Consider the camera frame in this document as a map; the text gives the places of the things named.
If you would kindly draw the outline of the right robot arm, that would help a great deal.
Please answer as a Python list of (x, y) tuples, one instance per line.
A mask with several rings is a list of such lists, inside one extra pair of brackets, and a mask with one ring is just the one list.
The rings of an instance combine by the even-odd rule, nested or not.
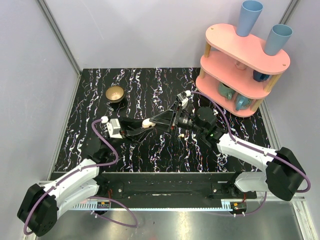
[(145, 119), (144, 128), (156, 127), (164, 131), (176, 128), (192, 130), (210, 148), (240, 159), (258, 168), (258, 172), (238, 173), (227, 185), (228, 195), (239, 198), (246, 192), (271, 192), (284, 201), (290, 201), (304, 180), (305, 171), (294, 153), (282, 147), (264, 148), (236, 138), (218, 127), (217, 118), (210, 107), (200, 107), (195, 116), (188, 114), (176, 101), (170, 109)]

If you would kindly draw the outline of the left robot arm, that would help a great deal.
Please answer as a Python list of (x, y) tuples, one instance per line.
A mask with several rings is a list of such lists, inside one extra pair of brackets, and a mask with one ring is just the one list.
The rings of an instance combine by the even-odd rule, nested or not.
[(122, 140), (140, 136), (155, 127), (149, 119), (119, 119), (103, 116), (92, 122), (93, 132), (112, 151), (115, 159), (107, 160), (97, 153), (85, 158), (77, 167), (45, 186), (32, 185), (26, 192), (17, 216), (24, 223), (23, 233), (38, 237), (45, 235), (66, 211), (84, 199), (103, 198), (108, 193), (106, 183), (97, 177), (106, 167), (119, 161), (117, 150), (97, 131), (96, 124), (107, 126), (109, 137)]

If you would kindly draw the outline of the beige earbud charging case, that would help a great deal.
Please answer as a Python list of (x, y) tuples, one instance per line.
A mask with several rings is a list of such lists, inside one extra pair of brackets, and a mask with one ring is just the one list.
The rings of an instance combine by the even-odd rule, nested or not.
[(147, 128), (152, 128), (156, 124), (154, 122), (151, 122), (149, 118), (146, 118), (142, 121), (142, 128), (147, 129)]

